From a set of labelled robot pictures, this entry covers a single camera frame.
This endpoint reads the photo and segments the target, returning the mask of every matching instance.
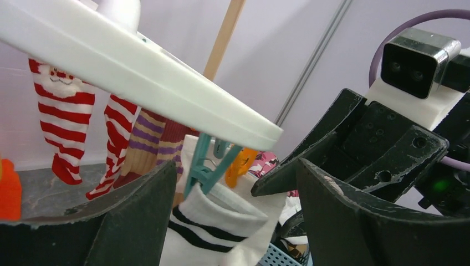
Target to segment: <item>orange sock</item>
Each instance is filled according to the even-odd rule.
[[[21,218],[21,183],[14,171],[14,164],[2,159],[0,179],[0,220],[19,220]]]

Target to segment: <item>sock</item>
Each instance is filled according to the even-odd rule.
[[[142,109],[132,130],[121,176],[114,183],[114,188],[139,178],[167,160],[176,162],[179,178],[182,173],[181,149],[185,135],[189,132],[197,133],[161,115]]]
[[[181,151],[183,175],[176,185],[176,192],[182,193],[185,189],[187,174],[191,165],[194,149],[196,148],[197,139],[197,137],[190,135],[185,137],[183,149]],[[219,164],[221,160],[214,157],[212,153],[213,149],[214,141],[211,141],[207,157],[216,164]],[[213,164],[209,161],[206,161],[205,165],[214,169]],[[285,205],[286,193],[253,197],[251,195],[251,188],[256,181],[256,177],[247,173],[238,179],[237,186],[231,189],[231,191],[266,214],[268,216],[268,221],[260,230],[256,231],[242,243],[236,245],[227,255],[225,255],[219,263],[220,266],[258,265],[258,262],[265,255],[269,243],[271,242],[273,232],[278,224],[279,216]],[[219,184],[227,187],[225,178],[221,178]]]
[[[108,156],[106,158],[106,173],[101,178],[98,186],[88,192],[89,200],[108,193],[114,183],[116,175],[121,170],[129,144],[137,106],[115,95],[109,97],[109,102],[104,110],[106,128],[108,130]]]
[[[304,264],[308,260],[310,255],[308,244],[293,244],[290,241],[287,241],[284,238],[280,239],[280,242],[283,243],[285,249],[287,249],[286,254],[289,254],[291,258],[295,259],[300,264]]]
[[[299,197],[287,197],[285,199],[285,205],[282,210],[282,213],[279,216],[279,223],[284,225],[292,216],[302,210],[302,206],[300,205],[300,198]],[[294,245],[303,245],[308,244],[307,236],[301,237],[288,237],[285,239],[286,241],[294,244]]]
[[[183,142],[186,134],[191,132],[194,131],[189,127],[167,119],[165,130],[160,139],[157,165],[168,160],[173,160],[176,163],[178,178],[183,174],[183,167],[181,166],[181,150],[183,149]]]
[[[196,184],[170,215],[160,265],[219,265],[235,245],[255,234],[267,219],[220,184],[208,195]]]
[[[130,135],[121,175],[114,182],[114,188],[137,179],[156,166],[165,124],[166,119],[163,116],[146,109],[140,111]]]
[[[93,88],[48,64],[29,59],[38,94],[41,129],[54,148],[52,171],[69,185],[82,182],[80,160],[95,103]]]
[[[276,168],[279,165],[279,159],[277,156],[270,151],[261,151],[256,156],[256,160],[250,167],[249,172],[258,178],[262,178],[269,171]],[[299,192],[292,190],[287,193],[288,197],[298,197]]]

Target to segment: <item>wooden pole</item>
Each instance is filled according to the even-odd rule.
[[[219,66],[222,62],[223,55],[227,50],[228,43],[232,37],[232,33],[237,25],[238,18],[242,13],[245,0],[231,0],[227,8],[227,13],[222,21],[221,28],[217,34],[216,42],[212,47],[211,55],[207,61],[206,68],[202,75],[209,80],[214,80]],[[176,193],[173,199],[173,207],[180,204],[184,200],[182,193]]]

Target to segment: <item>purple and beige striped sock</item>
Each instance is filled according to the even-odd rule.
[[[167,160],[176,162],[179,179],[183,173],[181,149],[186,134],[197,135],[197,132],[142,109],[132,130],[126,160],[114,188],[139,178]]]

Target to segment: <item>camera lens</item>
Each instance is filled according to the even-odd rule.
[[[400,71],[401,67],[400,67],[400,64],[397,63],[397,62],[392,62],[392,71],[393,72],[398,72]]]
[[[414,81],[421,81],[423,80],[423,72],[414,70],[411,74],[411,77]]]

